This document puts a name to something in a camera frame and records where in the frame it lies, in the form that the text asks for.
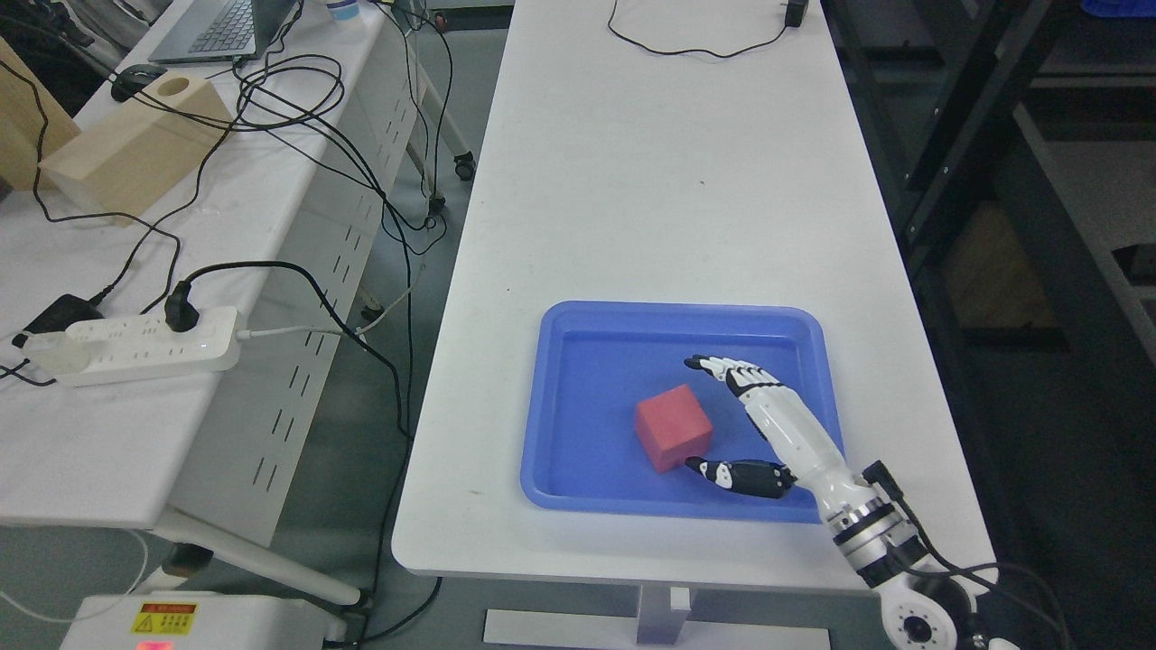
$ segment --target red cube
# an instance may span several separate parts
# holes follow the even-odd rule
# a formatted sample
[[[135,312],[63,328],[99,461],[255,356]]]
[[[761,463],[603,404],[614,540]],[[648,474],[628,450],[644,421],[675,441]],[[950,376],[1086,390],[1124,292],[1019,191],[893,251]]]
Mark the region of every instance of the red cube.
[[[713,427],[690,386],[682,384],[638,402],[635,433],[654,470],[667,472],[691,456],[705,455]]]

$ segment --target robotic arm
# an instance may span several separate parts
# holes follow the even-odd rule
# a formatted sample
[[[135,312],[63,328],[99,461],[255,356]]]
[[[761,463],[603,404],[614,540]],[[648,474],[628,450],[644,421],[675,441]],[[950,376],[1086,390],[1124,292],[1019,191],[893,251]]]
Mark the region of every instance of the robotic arm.
[[[864,475],[853,474],[799,393],[766,370],[718,356],[695,355],[684,363],[731,389],[786,466],[702,458],[690,458],[687,465],[733,492],[779,497],[796,483],[814,494],[835,545],[867,586],[880,594],[883,628],[896,648],[1015,648],[1002,640],[988,647],[976,627],[976,599],[958,577],[920,577],[904,570],[934,573],[944,568],[927,553],[916,526],[865,480],[877,477],[875,482],[894,482],[881,463]]]

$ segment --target perforated metal panel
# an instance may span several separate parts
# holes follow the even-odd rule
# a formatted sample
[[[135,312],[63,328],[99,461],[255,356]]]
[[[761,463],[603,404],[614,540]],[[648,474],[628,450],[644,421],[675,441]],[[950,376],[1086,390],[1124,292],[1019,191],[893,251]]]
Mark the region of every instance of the perforated metal panel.
[[[402,46],[397,30],[383,27],[338,125],[386,191],[416,119]],[[353,173],[332,145],[321,161]],[[282,246],[280,258],[307,268],[342,316],[349,313],[378,232],[380,206],[373,192],[318,169]],[[334,326],[299,275],[269,271],[249,327],[302,324]],[[335,334],[301,333],[246,341],[240,362],[221,381],[170,505],[267,546],[338,340]]]

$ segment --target laptop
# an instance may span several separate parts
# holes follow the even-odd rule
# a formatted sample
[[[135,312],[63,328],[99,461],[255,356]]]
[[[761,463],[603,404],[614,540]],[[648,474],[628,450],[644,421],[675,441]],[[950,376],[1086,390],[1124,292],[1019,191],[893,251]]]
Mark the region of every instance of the laptop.
[[[148,60],[191,64],[253,59],[301,0],[193,0]]]

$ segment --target computer mouse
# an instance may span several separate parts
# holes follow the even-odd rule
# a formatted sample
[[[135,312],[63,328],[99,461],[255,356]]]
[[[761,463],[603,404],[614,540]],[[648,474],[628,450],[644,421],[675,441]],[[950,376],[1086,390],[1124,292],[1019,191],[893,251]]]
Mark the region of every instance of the computer mouse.
[[[117,73],[116,79],[112,81],[112,98],[124,102],[166,72],[169,72],[168,68],[151,64],[128,66]]]

